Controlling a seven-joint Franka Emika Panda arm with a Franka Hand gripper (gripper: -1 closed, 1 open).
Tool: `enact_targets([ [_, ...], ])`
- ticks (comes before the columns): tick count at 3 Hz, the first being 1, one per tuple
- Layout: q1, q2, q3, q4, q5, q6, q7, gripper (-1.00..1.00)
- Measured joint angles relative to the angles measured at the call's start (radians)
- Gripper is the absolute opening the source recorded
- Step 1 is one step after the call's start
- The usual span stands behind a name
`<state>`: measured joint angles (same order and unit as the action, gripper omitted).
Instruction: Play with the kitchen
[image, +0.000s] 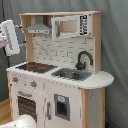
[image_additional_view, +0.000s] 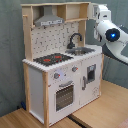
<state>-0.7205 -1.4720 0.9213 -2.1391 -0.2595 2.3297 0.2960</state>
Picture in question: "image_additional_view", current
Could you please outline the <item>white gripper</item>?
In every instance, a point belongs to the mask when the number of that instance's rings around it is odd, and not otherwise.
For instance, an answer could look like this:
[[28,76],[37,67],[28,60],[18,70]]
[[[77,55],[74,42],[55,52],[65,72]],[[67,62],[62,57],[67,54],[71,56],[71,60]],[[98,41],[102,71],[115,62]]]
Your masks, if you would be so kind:
[[110,20],[110,19],[111,19],[111,11],[107,8],[106,11],[102,11],[101,12],[100,21],[102,21],[102,20]]

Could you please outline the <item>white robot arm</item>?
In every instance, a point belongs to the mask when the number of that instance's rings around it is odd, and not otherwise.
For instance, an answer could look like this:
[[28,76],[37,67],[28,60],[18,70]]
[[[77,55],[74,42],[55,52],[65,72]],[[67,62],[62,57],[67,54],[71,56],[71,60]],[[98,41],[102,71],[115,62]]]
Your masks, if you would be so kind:
[[111,20],[111,11],[105,5],[97,6],[94,38],[106,40],[102,47],[105,55],[128,65],[128,57],[121,54],[128,44],[128,33],[123,26],[116,26]]

